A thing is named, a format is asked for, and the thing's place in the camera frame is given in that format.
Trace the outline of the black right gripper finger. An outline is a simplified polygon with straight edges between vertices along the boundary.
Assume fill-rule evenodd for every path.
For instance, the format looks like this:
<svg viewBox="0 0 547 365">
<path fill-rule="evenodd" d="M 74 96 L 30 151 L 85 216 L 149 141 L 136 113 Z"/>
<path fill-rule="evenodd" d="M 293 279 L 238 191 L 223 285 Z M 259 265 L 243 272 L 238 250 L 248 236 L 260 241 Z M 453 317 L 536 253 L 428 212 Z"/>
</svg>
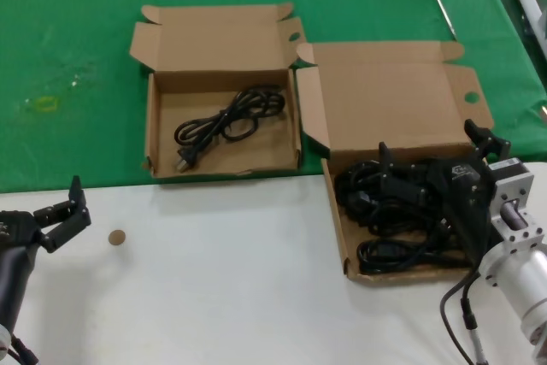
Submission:
<svg viewBox="0 0 547 365">
<path fill-rule="evenodd" d="M 379 143 L 379 192 L 383 198 L 395 198 L 402 202 L 414 205 L 426 205 L 426 189 L 397 177 L 393 173 L 395 163 L 387 145 Z"/>
<path fill-rule="evenodd" d="M 509 159 L 511 143 L 496 136 L 490 128 L 479 127 L 472 119 L 466 119 L 464 131 L 473 144 L 472 151 L 463 157 L 465 163 L 487 164 L 489 159 L 495 161 Z"/>
</svg>

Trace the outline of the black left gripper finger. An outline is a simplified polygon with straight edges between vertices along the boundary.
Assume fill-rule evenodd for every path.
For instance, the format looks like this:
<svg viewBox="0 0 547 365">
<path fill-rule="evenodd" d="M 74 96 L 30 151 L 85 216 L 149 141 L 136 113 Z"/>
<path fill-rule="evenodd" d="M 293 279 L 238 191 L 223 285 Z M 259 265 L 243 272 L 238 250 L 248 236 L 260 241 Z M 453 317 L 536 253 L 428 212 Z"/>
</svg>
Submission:
<svg viewBox="0 0 547 365">
<path fill-rule="evenodd" d="M 39 209 L 33 213 L 38 225 L 37 242 L 53 253 L 91 224 L 80 177 L 75 175 L 68 191 L 68 200 Z"/>
</svg>

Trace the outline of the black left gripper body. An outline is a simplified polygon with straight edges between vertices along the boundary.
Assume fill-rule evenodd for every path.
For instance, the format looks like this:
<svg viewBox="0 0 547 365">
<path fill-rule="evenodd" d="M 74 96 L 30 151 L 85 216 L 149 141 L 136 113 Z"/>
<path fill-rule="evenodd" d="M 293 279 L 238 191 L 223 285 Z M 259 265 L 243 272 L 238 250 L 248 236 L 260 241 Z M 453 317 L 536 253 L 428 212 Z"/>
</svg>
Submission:
<svg viewBox="0 0 547 365">
<path fill-rule="evenodd" d="M 1 325 L 15 330 L 38 252 L 39 226 L 26 211 L 1 213 Z"/>
</svg>

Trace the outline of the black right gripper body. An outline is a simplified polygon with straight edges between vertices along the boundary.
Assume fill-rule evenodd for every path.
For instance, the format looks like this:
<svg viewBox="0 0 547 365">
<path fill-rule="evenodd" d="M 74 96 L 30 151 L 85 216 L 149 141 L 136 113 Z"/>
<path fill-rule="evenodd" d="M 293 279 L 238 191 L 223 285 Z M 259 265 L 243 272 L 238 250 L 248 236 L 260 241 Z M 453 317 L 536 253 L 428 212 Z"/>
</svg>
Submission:
<svg viewBox="0 0 547 365">
<path fill-rule="evenodd" d="M 479 264 L 491 240 L 492 186 L 483 160 L 472 156 L 434 159 L 426 181 L 441 201 L 466 257 Z"/>
</svg>

